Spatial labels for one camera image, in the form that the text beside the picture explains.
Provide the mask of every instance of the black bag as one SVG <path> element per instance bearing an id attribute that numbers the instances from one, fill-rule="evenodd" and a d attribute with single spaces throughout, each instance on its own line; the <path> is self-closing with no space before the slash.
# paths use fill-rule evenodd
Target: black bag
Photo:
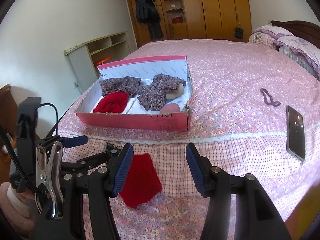
<path id="1" fill-rule="evenodd" d="M 237 39 L 243 39 L 243 29 L 236 27 L 235 37 Z"/>

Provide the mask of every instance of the red knit cloth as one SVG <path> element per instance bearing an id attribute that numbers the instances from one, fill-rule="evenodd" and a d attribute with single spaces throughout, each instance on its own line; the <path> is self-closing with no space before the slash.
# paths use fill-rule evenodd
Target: red knit cloth
<path id="1" fill-rule="evenodd" d="M 128 94 L 121 91 L 106 95 L 100 100 L 93 112 L 120 114 L 127 106 L 128 100 Z"/>
<path id="2" fill-rule="evenodd" d="M 134 155 L 127 179 L 120 196 L 125 204 L 131 208 L 150 201 L 162 191 L 151 157 L 148 153 Z"/>

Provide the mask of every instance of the wooden wardrobe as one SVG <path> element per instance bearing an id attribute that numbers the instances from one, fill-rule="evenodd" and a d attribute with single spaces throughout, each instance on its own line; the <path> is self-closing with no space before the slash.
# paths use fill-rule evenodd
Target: wooden wardrobe
<path id="1" fill-rule="evenodd" d="M 146 24 L 135 17 L 135 0 L 127 0 L 138 47 L 151 42 Z M 251 35 L 249 0 L 155 0 L 166 39 L 224 39 L 247 42 Z M 182 17 L 182 23 L 172 18 Z M 243 39 L 235 28 L 244 30 Z"/>

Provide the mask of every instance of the phone screen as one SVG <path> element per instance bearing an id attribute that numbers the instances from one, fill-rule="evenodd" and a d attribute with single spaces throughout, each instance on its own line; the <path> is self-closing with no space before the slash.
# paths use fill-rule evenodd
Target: phone screen
<path id="1" fill-rule="evenodd" d="M 305 159 L 305 136 L 302 114 L 287 106 L 287 151 L 299 160 Z"/>

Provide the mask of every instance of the floral bedsheet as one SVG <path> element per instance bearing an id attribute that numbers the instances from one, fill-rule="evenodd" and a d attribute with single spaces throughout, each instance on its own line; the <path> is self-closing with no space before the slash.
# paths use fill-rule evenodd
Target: floral bedsheet
<path id="1" fill-rule="evenodd" d="M 196 191 L 185 147 L 193 142 L 201 155 L 229 174 L 254 174 L 286 220 L 306 191 L 320 178 L 320 82 L 297 63 L 272 49 L 251 43 L 214 40 L 149 43 L 128 58 L 187 55 L 193 82 L 187 132 L 130 130 L 87 126 L 74 111 L 84 93 L 59 123 L 61 136 L 87 135 L 89 142 L 66 149 L 63 161 L 75 162 L 101 152 L 105 141 L 135 154 L 149 153 L 163 190 L 133 210 L 121 197 L 110 199 L 122 239 L 200 238 L 208 199 Z M 279 100 L 264 103 L 260 88 Z M 286 151 L 286 109 L 302 113 L 306 159 Z M 228 239 L 233 239 L 236 197 L 231 200 Z M 87 239 L 93 239 L 88 199 L 84 196 Z"/>

